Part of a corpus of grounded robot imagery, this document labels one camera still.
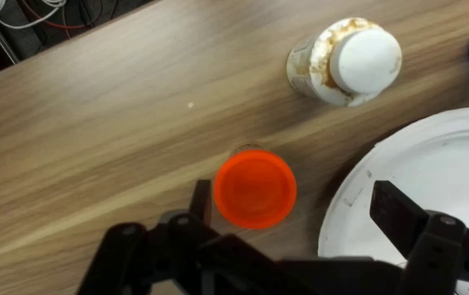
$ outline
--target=wood grain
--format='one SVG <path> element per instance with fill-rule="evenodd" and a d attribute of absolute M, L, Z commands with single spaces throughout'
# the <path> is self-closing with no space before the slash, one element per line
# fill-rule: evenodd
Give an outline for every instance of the wood grain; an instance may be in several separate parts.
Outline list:
<path fill-rule="evenodd" d="M 300 98 L 285 58 L 343 16 L 392 30 L 398 81 L 359 108 Z M 469 1 L 162 0 L 0 71 L 0 295 L 74 293 L 103 230 L 154 226 L 193 181 L 257 140 L 298 178 L 292 216 L 234 230 L 271 257 L 315 257 L 344 171 L 400 126 L 469 106 Z"/>

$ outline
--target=orange bottle cap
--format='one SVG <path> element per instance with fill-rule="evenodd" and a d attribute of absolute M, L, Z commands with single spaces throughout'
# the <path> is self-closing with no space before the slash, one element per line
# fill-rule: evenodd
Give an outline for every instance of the orange bottle cap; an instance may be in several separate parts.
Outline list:
<path fill-rule="evenodd" d="M 297 199 L 297 180 L 287 162 L 261 148 L 230 157 L 213 183 L 218 211 L 231 222 L 262 229 L 280 222 Z"/>

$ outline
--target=wooden table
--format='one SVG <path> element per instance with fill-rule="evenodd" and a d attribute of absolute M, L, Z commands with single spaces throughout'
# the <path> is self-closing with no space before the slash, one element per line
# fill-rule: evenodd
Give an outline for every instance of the wooden table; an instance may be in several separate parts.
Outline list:
<path fill-rule="evenodd" d="M 359 108 L 297 96 L 289 50 L 361 14 L 405 53 L 398 81 Z M 103 230 L 154 226 L 193 181 L 261 142 L 298 178 L 290 217 L 234 230 L 271 257 L 315 257 L 325 207 L 377 139 L 469 106 L 469 1 L 162 0 L 0 71 L 0 295 L 74 293 Z"/>

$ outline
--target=white jar lid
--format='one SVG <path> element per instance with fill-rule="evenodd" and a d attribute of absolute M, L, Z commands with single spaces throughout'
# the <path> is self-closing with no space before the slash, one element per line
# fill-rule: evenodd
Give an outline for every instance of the white jar lid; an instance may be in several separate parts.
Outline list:
<path fill-rule="evenodd" d="M 334 81 L 353 94 L 375 94 L 398 75 L 402 49 L 384 29 L 362 29 L 346 35 L 331 53 Z"/>

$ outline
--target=white plate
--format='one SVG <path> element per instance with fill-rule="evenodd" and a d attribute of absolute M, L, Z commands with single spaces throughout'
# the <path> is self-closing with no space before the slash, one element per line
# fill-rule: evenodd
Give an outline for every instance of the white plate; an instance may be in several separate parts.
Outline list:
<path fill-rule="evenodd" d="M 375 180 L 390 180 L 421 207 L 469 226 L 469 108 L 425 117 L 379 142 L 338 188 L 320 229 L 320 257 L 371 255 L 405 265 L 369 217 Z M 469 295 L 469 283 L 457 293 Z"/>

